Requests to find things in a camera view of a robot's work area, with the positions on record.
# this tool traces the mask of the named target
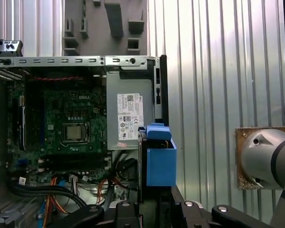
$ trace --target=dell logo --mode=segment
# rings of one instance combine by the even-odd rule
[[[88,100],[90,96],[79,96],[79,100]]]

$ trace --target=wire bundle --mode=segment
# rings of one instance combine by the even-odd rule
[[[57,183],[57,177],[54,177],[51,181],[51,186],[55,186],[56,183]],[[52,213],[54,206],[59,211],[61,211],[62,213],[69,214],[69,212],[64,210],[63,207],[58,203],[55,196],[52,196],[52,195],[47,196],[45,204],[46,204],[46,206],[45,206],[45,217],[44,217],[44,221],[43,221],[43,227],[46,227],[46,225],[48,223],[48,218],[49,218],[50,214]]]
[[[43,197],[48,195],[66,196],[72,199],[79,207],[86,206],[86,203],[81,198],[79,198],[70,190],[62,186],[48,185],[48,186],[32,187],[32,186],[23,186],[10,182],[8,184],[8,188],[13,194],[18,196],[23,196],[23,197]]]

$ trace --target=gray foam insert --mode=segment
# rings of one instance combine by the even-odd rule
[[[89,38],[84,39],[80,34],[82,1],[66,0],[65,18],[72,19],[74,22],[74,36],[79,43],[80,55],[128,55],[128,38],[139,38],[139,54],[147,55],[147,1],[119,0],[119,2],[122,12],[123,36],[121,38],[112,37],[104,0],[101,0],[101,5],[98,7],[94,5],[93,0],[86,0]],[[143,19],[145,23],[142,34],[133,35],[129,32],[129,19]]]

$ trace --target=screw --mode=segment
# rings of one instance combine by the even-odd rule
[[[192,205],[193,205],[193,203],[191,203],[189,201],[185,202],[185,204],[187,205],[187,207],[192,207]]]
[[[128,202],[125,202],[122,204],[124,207],[128,207],[130,204]]]
[[[255,145],[258,145],[259,140],[258,140],[258,139],[254,139],[254,140],[253,140],[253,143],[254,143]]]
[[[225,208],[225,207],[218,207],[218,209],[219,209],[221,212],[227,212],[227,211],[228,211],[227,208]]]
[[[91,207],[90,208],[90,212],[96,212],[96,211],[98,211],[97,207]]]

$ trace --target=white label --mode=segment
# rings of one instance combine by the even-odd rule
[[[122,189],[119,186],[116,186],[115,193],[116,193],[116,195],[121,196],[124,193],[124,189]]]
[[[26,181],[27,181],[26,178],[24,178],[24,177],[19,177],[19,184],[25,185],[25,182],[26,182]]]
[[[82,180],[87,182],[89,180],[89,178],[87,176],[83,176]]]
[[[139,94],[117,94],[118,139],[137,140],[143,126],[143,97]]]

